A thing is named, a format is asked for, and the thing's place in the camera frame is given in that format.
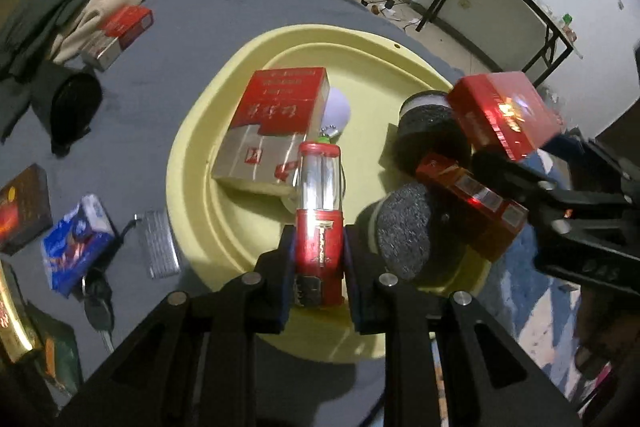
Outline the person's right hand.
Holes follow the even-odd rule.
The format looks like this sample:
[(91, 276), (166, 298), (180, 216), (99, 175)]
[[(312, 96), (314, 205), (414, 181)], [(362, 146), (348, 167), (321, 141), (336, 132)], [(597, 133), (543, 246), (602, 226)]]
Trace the person's right hand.
[(576, 315), (575, 365), (595, 379), (605, 365), (623, 362), (639, 339), (639, 297), (608, 288), (582, 286)]

